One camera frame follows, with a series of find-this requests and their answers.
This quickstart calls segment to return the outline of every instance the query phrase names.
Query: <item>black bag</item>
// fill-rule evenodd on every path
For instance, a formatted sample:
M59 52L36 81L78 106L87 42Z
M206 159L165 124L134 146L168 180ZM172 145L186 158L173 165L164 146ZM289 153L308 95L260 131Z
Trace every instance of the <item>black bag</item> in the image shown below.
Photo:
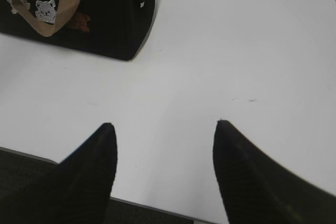
M44 37L19 13L13 14L15 8L11 11L10 1L0 0L0 32L121 60L136 55L150 29L155 8L155 0L80 0L71 20L52 36ZM58 10L59 0L20 2L34 18L53 24L48 17Z

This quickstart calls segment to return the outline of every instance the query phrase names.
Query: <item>white surface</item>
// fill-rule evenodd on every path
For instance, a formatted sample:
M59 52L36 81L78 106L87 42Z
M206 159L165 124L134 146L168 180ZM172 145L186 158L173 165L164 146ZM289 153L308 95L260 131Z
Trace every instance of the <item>white surface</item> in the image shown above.
M0 146L61 161L117 129L112 196L228 223L216 121L336 194L335 0L160 0L120 62L0 35Z

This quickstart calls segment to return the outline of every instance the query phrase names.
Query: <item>bag strap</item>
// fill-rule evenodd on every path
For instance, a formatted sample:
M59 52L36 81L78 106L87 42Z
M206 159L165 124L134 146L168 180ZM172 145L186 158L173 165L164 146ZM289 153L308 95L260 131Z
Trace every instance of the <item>bag strap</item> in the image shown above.
M20 0L11 0L12 7L32 26L39 34L50 37L61 29L75 14L80 0L59 0L54 25L47 24L34 17Z

